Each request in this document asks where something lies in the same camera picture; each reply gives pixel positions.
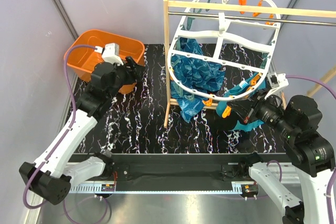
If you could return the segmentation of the orange plastic basket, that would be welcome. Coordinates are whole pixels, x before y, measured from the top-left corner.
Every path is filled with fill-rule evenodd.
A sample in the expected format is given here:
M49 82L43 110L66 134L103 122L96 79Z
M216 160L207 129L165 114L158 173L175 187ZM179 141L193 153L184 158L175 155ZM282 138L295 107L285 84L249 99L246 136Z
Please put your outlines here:
M131 56L136 63L144 65L144 44L129 37L92 29L80 35L72 45L99 46L104 48L109 43L119 45L119 56L123 62L127 56ZM68 57L67 65L74 70L81 80L86 82L91 80L91 73L94 71L95 66L104 62L101 54L94 50L89 47L80 47L74 49Z

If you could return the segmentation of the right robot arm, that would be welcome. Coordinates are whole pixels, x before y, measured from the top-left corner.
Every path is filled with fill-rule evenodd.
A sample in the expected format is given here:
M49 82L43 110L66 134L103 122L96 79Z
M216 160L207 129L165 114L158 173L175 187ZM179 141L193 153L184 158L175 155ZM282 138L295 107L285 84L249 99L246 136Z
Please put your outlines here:
M260 155L242 158L237 167L244 180L252 179L274 202L282 223L335 223L333 188L335 151L317 129L322 113L314 99L293 96L285 109L275 106L259 90L247 100L230 101L228 106L244 122L263 121L284 137L284 149L298 175L302 196L294 196L275 177Z

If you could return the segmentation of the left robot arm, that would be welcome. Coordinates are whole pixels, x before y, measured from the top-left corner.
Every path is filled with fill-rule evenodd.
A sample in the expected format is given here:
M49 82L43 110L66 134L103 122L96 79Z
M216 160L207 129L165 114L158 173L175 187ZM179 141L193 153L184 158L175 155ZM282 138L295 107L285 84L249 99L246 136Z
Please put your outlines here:
M51 145L33 163L24 162L19 173L31 191L53 205L61 203L73 187L86 180L113 175L112 160L95 153L72 167L67 164L83 138L98 124L111 107L113 98L125 85L139 83L145 67L128 56L124 64L101 62L77 104L72 118Z

